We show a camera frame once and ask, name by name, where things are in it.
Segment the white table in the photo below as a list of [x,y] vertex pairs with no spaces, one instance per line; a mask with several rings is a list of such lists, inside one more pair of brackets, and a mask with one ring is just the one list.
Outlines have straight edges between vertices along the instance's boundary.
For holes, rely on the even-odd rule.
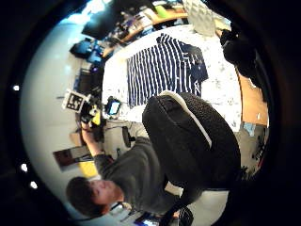
[[103,103],[109,96],[122,101],[118,119],[142,122],[144,105],[130,109],[127,105],[128,83],[126,59],[155,45],[161,33],[201,49],[209,78],[201,84],[201,98],[211,104],[234,132],[241,124],[242,100],[238,76],[233,65],[224,59],[217,36],[204,37],[192,25],[178,25],[155,31],[117,51],[105,63],[103,75]]

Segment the man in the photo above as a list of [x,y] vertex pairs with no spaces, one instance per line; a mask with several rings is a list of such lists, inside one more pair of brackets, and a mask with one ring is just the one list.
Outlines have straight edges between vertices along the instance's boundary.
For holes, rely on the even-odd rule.
[[87,124],[83,140],[94,157],[102,180],[71,179],[67,197],[82,214],[95,218],[109,212],[114,202],[128,202],[134,209],[164,214],[178,199],[165,191],[165,175],[149,139],[137,137],[134,147],[113,161],[99,148]]

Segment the gray t-shirt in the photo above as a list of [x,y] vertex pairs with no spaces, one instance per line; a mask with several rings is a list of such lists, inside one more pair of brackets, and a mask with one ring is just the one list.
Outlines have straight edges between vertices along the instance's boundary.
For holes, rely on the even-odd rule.
[[147,138],[138,137],[134,147],[114,162],[104,154],[94,156],[94,161],[102,178],[120,186],[125,201],[136,210],[164,214],[178,199],[164,190],[165,177]]

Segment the desk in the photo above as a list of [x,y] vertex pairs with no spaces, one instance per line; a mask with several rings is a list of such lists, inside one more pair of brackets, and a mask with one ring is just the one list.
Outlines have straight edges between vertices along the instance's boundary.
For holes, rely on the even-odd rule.
[[224,59],[219,38],[204,37],[196,33],[192,25],[178,25],[155,31],[119,50],[110,57],[104,67],[103,103],[109,96],[115,96],[123,102],[119,119],[142,122],[144,105],[130,109],[127,106],[128,82],[126,59],[142,49],[155,45],[161,33],[192,44],[201,49],[209,78],[201,84],[201,96],[211,104],[226,120],[234,132],[238,132],[241,124],[241,91],[234,66]]
[[267,125],[267,103],[262,100],[261,89],[254,87],[248,78],[239,73],[238,77],[243,99],[242,120],[253,124]]
[[[187,13],[186,12],[175,12],[174,10],[168,10],[167,12],[168,12],[168,17],[167,18],[161,18],[161,17],[158,16],[158,14],[156,14],[156,16],[152,18],[152,25],[164,23],[164,22],[167,22],[167,21],[177,20],[177,19],[181,19],[181,18],[187,18]],[[139,27],[137,30],[135,30],[135,31],[131,32],[130,34],[128,34],[121,41],[130,40],[133,36],[135,36],[136,34],[138,34],[141,31],[143,31],[144,28],[146,28],[146,26]],[[105,48],[103,50],[103,57],[107,57],[114,49],[115,49],[115,47]]]

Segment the wooden shelf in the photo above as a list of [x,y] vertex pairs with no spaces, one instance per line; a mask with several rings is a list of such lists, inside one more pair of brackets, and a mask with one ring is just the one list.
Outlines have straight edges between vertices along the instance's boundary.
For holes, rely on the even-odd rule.
[[242,92],[243,118],[245,122],[267,125],[267,103],[262,99],[261,89],[253,87],[250,80],[238,73]]
[[[174,10],[168,10],[167,12],[168,12],[168,17],[166,17],[166,18],[159,17],[159,15],[156,14],[156,16],[152,18],[152,25],[164,23],[167,21],[187,18],[186,12],[175,12]],[[130,40],[133,36],[135,36],[136,34],[138,34],[141,31],[143,31],[144,28],[145,28],[145,26],[141,26],[134,32],[131,32],[130,34],[128,34],[125,38],[122,39],[122,41]],[[115,47],[105,48],[103,50],[103,57],[107,57],[114,49],[115,49]]]

